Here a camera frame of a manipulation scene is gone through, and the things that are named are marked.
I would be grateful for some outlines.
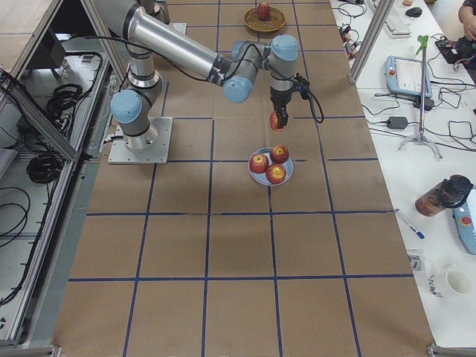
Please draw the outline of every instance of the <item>apple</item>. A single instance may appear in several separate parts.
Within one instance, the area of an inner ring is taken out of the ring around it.
[[[264,173],[269,165],[269,160],[264,154],[254,154],[248,162],[250,171],[253,173]]]
[[[269,125],[271,126],[271,129],[273,129],[275,132],[282,132],[286,128],[286,126],[283,126],[281,129],[277,128],[276,111],[272,112],[271,115],[269,115]]]
[[[289,158],[289,150],[282,144],[276,145],[271,149],[269,157],[275,164],[282,164]]]
[[[258,5],[257,8],[258,19],[267,20],[269,19],[269,5],[266,2],[262,2]]]
[[[266,170],[266,178],[272,184],[280,184],[286,177],[286,169],[281,164],[269,165]]]

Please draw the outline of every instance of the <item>person's hand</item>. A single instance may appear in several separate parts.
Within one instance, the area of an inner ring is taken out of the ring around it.
[[[462,7],[459,15],[463,23],[464,35],[470,41],[476,41],[476,16],[473,15],[472,7]]]

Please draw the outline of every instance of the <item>woven basket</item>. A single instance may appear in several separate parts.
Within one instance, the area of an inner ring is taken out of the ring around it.
[[[278,31],[286,22],[284,14],[275,7],[269,7],[269,19],[267,20],[258,19],[257,7],[253,7],[246,11],[243,18],[246,26],[248,26],[250,30],[258,33],[271,33]]]

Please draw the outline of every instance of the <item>white desk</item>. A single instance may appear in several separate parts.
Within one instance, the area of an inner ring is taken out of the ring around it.
[[[331,4],[332,7],[337,7],[342,2],[331,0]],[[387,29],[382,29],[358,79],[357,88],[361,102],[373,112],[395,106],[395,100],[392,98],[374,97],[375,93],[388,93],[384,77],[384,63],[387,57],[394,55],[421,59],[421,54],[419,57],[415,56],[419,47],[418,35],[431,36],[442,33],[423,0],[415,0],[413,6],[423,9],[423,14],[418,19],[404,15],[408,7],[403,6],[400,0],[396,0],[394,5],[402,17],[409,21],[412,37],[392,39],[388,36]],[[345,10],[352,14],[360,12],[358,7],[352,5],[346,5]],[[337,10],[334,10],[334,14],[338,25],[348,23],[347,16]],[[373,11],[368,8],[366,14],[352,20],[352,28],[359,32],[360,40],[364,38],[372,15]],[[427,58],[430,59],[437,54],[438,50],[434,45],[434,40],[431,40],[428,43]],[[473,83],[464,68],[458,72],[453,71],[452,66],[448,65],[442,56],[431,61],[431,66],[438,77],[459,78],[466,83]],[[433,99],[436,104],[439,103],[437,99],[439,88],[439,86],[432,86]],[[444,104],[426,112],[425,127],[435,132],[447,133],[449,120],[467,120],[476,129],[476,116],[472,112],[476,108],[476,91],[465,91],[461,95],[458,109],[451,109],[450,106]],[[366,118],[376,122],[387,120],[390,115],[404,115],[409,122],[419,120],[418,109],[413,108],[412,104],[405,100],[400,100],[400,103],[400,108],[387,110],[378,116],[373,116],[364,110]],[[369,127],[389,130],[385,125],[369,125]],[[400,208],[406,213],[413,221],[412,223],[426,235],[425,239],[418,238],[406,224],[399,221],[406,248],[422,251],[425,270],[423,272],[416,271],[415,279],[435,342],[441,347],[476,347],[476,256],[467,254],[461,245],[454,220],[451,217],[451,210],[445,210],[435,217],[426,217],[419,214],[414,207],[414,202],[418,197],[451,174],[465,175],[476,184],[476,153],[440,147],[443,160],[438,161],[430,147],[408,143],[402,150],[396,151],[402,138],[371,132],[393,207]],[[410,125],[404,131],[393,132],[414,136],[418,133],[418,126]],[[448,142],[444,138],[438,138],[429,132],[426,132],[425,136],[433,141],[456,144]],[[449,263],[454,263],[470,277],[472,291],[467,296],[439,298],[430,293],[427,277]]]

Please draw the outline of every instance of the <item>pen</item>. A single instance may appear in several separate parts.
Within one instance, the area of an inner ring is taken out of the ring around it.
[[[403,212],[401,212],[401,210],[400,210],[399,208],[397,208],[397,209],[395,210],[395,213],[397,214],[397,216],[399,216],[399,217],[402,219],[403,222],[405,222],[405,223],[408,225],[408,227],[411,228],[411,230],[412,230],[413,232],[415,232],[415,234],[416,234],[420,239],[425,238],[425,236],[423,235],[423,233],[420,232],[418,229],[415,228],[414,225],[411,224],[410,220],[407,218],[407,216],[406,216],[405,214],[403,214]]]

